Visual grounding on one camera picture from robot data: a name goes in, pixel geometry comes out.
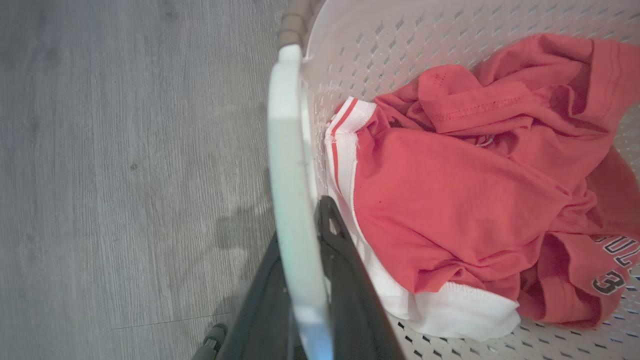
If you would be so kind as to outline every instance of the red fabric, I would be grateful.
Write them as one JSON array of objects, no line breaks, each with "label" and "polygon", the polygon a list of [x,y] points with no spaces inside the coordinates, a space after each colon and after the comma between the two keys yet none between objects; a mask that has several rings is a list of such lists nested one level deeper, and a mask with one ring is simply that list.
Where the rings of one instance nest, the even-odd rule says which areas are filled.
[{"label": "red fabric", "polygon": [[608,40],[537,35],[476,76],[429,69],[377,97],[358,132],[362,232],[411,292],[454,281],[518,300],[535,320],[595,326],[620,301],[607,274],[628,279],[604,249],[617,236],[600,235],[640,240],[637,183],[611,148],[639,99],[640,48]]}]

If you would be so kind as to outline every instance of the wooden floor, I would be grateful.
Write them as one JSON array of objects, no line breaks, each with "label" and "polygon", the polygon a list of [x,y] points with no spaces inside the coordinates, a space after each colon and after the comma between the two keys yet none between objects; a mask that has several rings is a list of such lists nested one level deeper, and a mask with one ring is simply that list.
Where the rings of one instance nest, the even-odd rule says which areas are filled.
[{"label": "wooden floor", "polygon": [[189,359],[274,231],[285,0],[0,0],[0,359]]}]

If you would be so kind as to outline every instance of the laundry basket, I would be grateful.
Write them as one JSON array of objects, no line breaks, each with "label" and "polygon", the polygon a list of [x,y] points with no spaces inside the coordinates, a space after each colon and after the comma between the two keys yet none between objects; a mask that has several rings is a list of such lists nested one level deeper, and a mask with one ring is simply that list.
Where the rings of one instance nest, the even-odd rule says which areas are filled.
[{"label": "laundry basket", "polygon": [[[327,194],[323,135],[335,108],[370,101],[446,63],[473,67],[535,33],[640,45],[639,0],[291,0],[269,85],[269,162],[284,274],[302,342],[320,359],[332,343],[317,243],[316,207]],[[615,145],[640,175],[640,107]],[[640,359],[640,268],[615,314],[595,331],[527,319],[478,343],[413,332],[390,317],[407,359]]]}]

